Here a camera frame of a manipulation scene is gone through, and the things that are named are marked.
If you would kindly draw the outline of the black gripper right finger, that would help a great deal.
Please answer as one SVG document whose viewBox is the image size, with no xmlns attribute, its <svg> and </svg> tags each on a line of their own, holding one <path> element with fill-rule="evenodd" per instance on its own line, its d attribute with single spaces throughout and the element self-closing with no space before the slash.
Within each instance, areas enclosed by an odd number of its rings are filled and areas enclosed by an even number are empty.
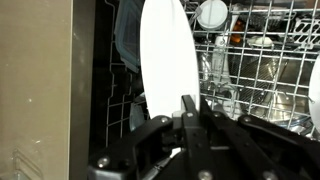
<svg viewBox="0 0 320 180">
<path fill-rule="evenodd" d="M 231 155 L 248 180 L 320 180 L 320 143 L 252 115 L 229 118 L 200 103 L 210 146 Z"/>
</svg>

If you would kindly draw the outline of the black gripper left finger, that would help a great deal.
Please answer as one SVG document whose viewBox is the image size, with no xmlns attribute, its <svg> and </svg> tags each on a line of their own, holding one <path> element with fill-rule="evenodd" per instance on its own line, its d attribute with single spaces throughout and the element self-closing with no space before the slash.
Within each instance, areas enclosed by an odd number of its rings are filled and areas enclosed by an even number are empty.
<svg viewBox="0 0 320 180">
<path fill-rule="evenodd" d="M 91 156 L 88 180 L 142 180 L 163 164 L 154 180 L 213 180 L 215 165 L 205 123 L 212 110 L 182 97 L 178 117 L 158 115 Z"/>
</svg>

